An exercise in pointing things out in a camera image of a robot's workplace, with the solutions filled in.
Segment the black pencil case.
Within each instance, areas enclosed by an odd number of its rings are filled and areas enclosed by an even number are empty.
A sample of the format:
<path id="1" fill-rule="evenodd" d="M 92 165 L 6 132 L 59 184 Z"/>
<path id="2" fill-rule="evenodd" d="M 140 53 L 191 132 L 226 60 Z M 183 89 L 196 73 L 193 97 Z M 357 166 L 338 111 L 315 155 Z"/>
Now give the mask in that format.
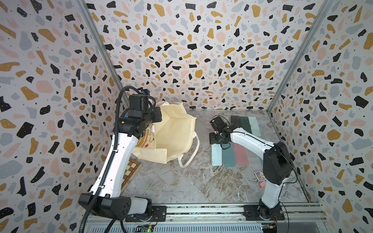
<path id="1" fill-rule="evenodd" d="M 231 116 L 231 123 L 237 125 L 238 128 L 241 127 L 241 120 L 239 116 Z"/>

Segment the dark green book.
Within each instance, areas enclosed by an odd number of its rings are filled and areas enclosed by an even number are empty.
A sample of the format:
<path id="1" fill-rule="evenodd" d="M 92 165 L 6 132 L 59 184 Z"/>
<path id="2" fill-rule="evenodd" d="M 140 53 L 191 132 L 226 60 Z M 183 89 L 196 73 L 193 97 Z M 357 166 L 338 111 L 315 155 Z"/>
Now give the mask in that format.
<path id="1" fill-rule="evenodd" d="M 245 131 L 249 133 L 252 132 L 249 118 L 247 116 L 240 116 L 240 123 L 241 123 L 241 128 L 243 128 Z"/>

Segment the light mint pencil case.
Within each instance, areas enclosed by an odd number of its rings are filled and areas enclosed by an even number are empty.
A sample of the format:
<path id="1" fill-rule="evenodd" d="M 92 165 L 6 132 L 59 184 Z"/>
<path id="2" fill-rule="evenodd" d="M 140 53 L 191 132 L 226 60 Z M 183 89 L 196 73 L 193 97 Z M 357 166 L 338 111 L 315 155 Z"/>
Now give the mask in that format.
<path id="1" fill-rule="evenodd" d="M 251 132 L 253 135 L 261 138 L 261 131 L 260 131 L 260 128 L 259 128 L 259 124 L 257 122 L 257 119 L 256 117 L 254 116 L 249 116 L 248 117 L 248 120 L 249 120 L 249 123 L 250 123 L 250 126 L 251 126 Z"/>

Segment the cream floral canvas bag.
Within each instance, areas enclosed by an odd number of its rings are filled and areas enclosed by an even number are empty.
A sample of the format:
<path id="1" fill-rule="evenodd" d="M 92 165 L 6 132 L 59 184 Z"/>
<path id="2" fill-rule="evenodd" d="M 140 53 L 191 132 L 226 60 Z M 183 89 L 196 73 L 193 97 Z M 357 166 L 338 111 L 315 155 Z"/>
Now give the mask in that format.
<path id="1" fill-rule="evenodd" d="M 160 102 L 162 120 L 146 129 L 133 150 L 139 159 L 166 164 L 177 160 L 186 168 L 196 156 L 200 140 L 195 132 L 196 118 L 189 115 L 182 103 Z"/>

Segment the clear frosted pencil case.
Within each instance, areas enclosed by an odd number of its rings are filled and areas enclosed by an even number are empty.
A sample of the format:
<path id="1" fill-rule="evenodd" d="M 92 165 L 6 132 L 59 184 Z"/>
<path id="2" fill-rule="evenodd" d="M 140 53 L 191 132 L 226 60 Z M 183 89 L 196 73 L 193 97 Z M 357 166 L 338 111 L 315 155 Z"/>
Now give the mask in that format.
<path id="1" fill-rule="evenodd" d="M 250 165 L 259 166 L 262 165 L 262 159 L 260 159 L 255 153 L 252 151 L 247 151 L 248 153 L 248 160 Z"/>

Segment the sage green pencil case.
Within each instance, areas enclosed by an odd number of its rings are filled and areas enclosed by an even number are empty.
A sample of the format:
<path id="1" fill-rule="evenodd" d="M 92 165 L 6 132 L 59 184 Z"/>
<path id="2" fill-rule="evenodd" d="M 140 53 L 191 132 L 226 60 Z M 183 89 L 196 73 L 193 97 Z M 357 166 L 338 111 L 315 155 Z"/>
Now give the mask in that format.
<path id="1" fill-rule="evenodd" d="M 222 148 L 220 144 L 212 144 L 212 166 L 217 167 L 222 165 Z"/>

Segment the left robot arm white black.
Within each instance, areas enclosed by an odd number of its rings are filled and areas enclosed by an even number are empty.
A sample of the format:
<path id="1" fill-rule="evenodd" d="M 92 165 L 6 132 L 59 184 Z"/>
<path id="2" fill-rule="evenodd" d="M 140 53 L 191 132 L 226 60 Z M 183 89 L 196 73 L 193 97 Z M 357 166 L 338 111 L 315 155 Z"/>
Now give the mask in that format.
<path id="1" fill-rule="evenodd" d="M 148 112 L 126 110 L 116 114 L 114 136 L 103 169 L 87 193 L 80 195 L 78 203 L 85 208 L 84 218 L 90 214 L 114 220 L 128 216 L 147 220 L 152 216 L 152 201 L 147 198 L 122 197 L 121 185 L 130 156 L 152 123 L 161 122 L 160 107 Z"/>

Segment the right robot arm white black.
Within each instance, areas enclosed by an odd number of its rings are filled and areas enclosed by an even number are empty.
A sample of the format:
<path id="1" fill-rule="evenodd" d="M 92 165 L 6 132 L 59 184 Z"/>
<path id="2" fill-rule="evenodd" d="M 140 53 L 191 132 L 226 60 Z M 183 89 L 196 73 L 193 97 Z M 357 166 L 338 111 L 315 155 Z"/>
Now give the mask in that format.
<path id="1" fill-rule="evenodd" d="M 263 161 L 266 185 L 258 205 L 244 207 L 244 216 L 250 220 L 284 220 L 280 196 L 283 186 L 294 172 L 293 162 L 283 142 L 273 143 L 255 136 L 237 124 L 228 123 L 221 116 L 210 121 L 214 132 L 209 134 L 211 145 L 236 143 L 256 154 Z"/>

